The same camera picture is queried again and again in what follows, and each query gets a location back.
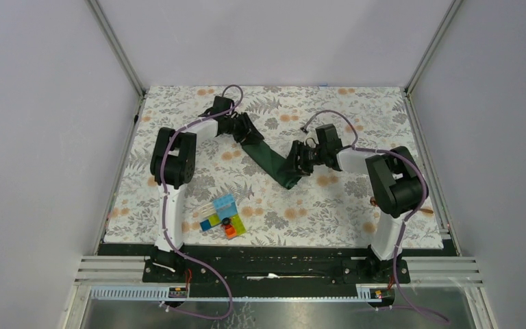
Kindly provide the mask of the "dark green cloth napkin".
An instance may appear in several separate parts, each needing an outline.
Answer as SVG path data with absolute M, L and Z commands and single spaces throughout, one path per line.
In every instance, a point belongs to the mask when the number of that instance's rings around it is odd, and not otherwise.
M 242 144 L 241 147 L 267 175 L 283 188 L 290 190 L 301 179 L 299 176 L 287 174 L 281 170 L 286 159 L 271 149 L 264 141 L 255 144 Z

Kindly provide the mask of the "colourful toy brick assembly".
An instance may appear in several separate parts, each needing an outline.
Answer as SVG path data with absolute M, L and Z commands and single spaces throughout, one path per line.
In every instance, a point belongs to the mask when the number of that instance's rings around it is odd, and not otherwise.
M 226 194 L 200 206 L 196 213 L 202 218 L 199 223 L 202 232 L 220 228 L 228 240 L 247 232 L 238 213 L 236 200 L 231 194 Z

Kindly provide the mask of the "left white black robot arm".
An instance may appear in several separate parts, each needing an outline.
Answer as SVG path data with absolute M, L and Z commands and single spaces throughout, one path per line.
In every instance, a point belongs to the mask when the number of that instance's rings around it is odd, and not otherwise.
M 184 194 L 196 167 L 197 146 L 221 134 L 233 136 L 241 145 L 264 140 L 245 113 L 237 113 L 240 101 L 216 96 L 213 105 L 194 121 L 173 129 L 159 130 L 151 158 L 151 174 L 160 186 L 161 219 L 155 241 L 159 273 L 170 282 L 181 279 L 185 264 L 179 259 L 184 244 L 182 220 Z

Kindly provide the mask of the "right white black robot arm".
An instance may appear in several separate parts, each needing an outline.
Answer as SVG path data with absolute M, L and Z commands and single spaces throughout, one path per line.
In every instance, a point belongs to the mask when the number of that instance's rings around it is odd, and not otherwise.
M 344 145 L 332 124 L 318 127 L 316 137 L 313 146 L 294 141 L 279 171 L 288 178 L 301 178 L 311 175 L 316 166 L 324 165 L 335 171 L 368 176 L 381 217 L 361 269 L 372 281 L 383 282 L 399 267 L 408 219 L 428 197 L 423 174 L 404 146 L 358 150 Z

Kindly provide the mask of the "floral patterned table mat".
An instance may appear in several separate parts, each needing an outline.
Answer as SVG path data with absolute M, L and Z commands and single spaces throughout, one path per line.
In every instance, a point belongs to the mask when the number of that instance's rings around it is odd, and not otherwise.
M 160 229 L 159 186 L 150 161 L 158 130 L 179 128 L 209 108 L 215 96 L 238 98 L 222 86 L 153 86 L 131 147 L 121 185 L 109 213 L 106 243 L 155 242 Z M 345 145 L 391 149 L 416 145 L 401 89 L 397 87 L 246 86 L 246 112 L 266 143 L 286 156 L 294 140 L 311 141 L 314 128 L 334 124 Z M 365 175 L 316 167 L 286 190 L 248 157 L 232 137 L 197 147 L 197 168 L 184 194 L 182 233 L 186 245 L 365 247 L 380 211 L 370 205 Z M 231 194 L 247 232 L 228 240 L 220 228 L 202 232 L 198 208 Z

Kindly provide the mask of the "copper spoon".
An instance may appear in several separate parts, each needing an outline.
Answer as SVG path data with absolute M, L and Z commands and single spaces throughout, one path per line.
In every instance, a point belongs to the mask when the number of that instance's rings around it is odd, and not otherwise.
M 369 202 L 370 202 L 370 205 L 372 205 L 374 207 L 378 207 L 378 204 L 377 204 L 377 202 L 376 202 L 374 197 L 371 197 L 369 199 Z M 434 211 L 431 208 L 420 208 L 418 211 L 422 212 L 422 213 L 425 213 L 425 214 L 428 214 L 428 215 L 433 215 L 434 214 Z

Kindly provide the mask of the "right aluminium frame post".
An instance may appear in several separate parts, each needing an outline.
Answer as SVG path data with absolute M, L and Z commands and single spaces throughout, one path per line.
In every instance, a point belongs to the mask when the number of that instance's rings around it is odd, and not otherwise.
M 433 38 L 431 39 L 430 43 L 428 44 L 423 57 L 419 61 L 415 71 L 413 72 L 409 82 L 405 86 L 405 93 L 407 95 L 410 95 L 414 92 L 416 89 L 418 82 L 420 81 L 422 75 L 424 74 L 426 68 L 428 67 L 429 63 L 431 62 L 440 42 L 442 41 L 444 35 L 446 34 L 447 30 L 449 29 L 452 21 L 456 17 L 459 9 L 461 8 L 462 4 L 464 3 L 464 0 L 453 0 L 450 3 L 450 6 L 448 10 L 445 12 L 439 26 L 437 27 Z

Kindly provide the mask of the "aluminium frame post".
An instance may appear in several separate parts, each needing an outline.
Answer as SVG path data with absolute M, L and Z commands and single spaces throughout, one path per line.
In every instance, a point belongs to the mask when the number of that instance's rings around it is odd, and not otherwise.
M 428 44 L 423 57 L 419 61 L 415 71 L 413 72 L 409 82 L 405 86 L 405 93 L 407 95 L 410 95 L 414 92 L 416 89 L 418 82 L 420 81 L 422 75 L 424 74 L 426 68 L 428 67 L 429 63 L 431 62 L 440 42 L 442 41 L 444 35 L 446 34 L 447 30 L 449 29 L 452 21 L 456 17 L 459 9 L 461 8 L 462 4 L 464 3 L 464 0 L 453 0 L 450 3 L 450 6 L 448 10 L 445 12 L 439 26 L 437 27 L 433 38 L 431 39 L 430 43 Z
M 94 19 L 107 40 L 112 53 L 117 59 L 120 67 L 122 68 L 127 80 L 131 84 L 134 92 L 139 97 L 144 97 L 146 90 L 140 81 L 140 78 L 129 60 L 118 36 L 116 35 L 109 18 L 105 14 L 103 7 L 98 0 L 85 0 L 86 5 L 89 7 Z

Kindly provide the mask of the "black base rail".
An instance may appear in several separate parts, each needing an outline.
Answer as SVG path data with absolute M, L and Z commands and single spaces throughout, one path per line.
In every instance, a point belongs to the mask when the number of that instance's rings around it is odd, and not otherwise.
M 458 256 L 452 247 L 444 250 L 408 250 L 396 265 L 377 263 L 366 248 L 317 249 L 274 247 L 186 246 L 183 258 L 155 247 L 103 247 L 104 256 L 142 257 L 140 278 L 147 284 L 182 284 L 198 297 L 352 297 L 357 284 L 388 286 L 394 276 L 401 284 L 416 282 L 411 260 L 443 262 L 450 271 Z M 189 260 L 193 256 L 201 264 Z

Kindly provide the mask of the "left aluminium frame post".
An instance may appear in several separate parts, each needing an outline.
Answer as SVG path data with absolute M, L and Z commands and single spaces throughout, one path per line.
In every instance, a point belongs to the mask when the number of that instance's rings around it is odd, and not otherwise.
M 109 18 L 105 14 L 103 7 L 98 0 L 85 0 L 86 5 L 89 7 L 94 19 L 107 40 L 112 53 L 117 59 L 120 67 L 122 68 L 127 80 L 131 84 L 134 92 L 139 97 L 144 97 L 146 90 L 140 81 L 140 78 L 129 60 L 118 36 L 116 35 Z

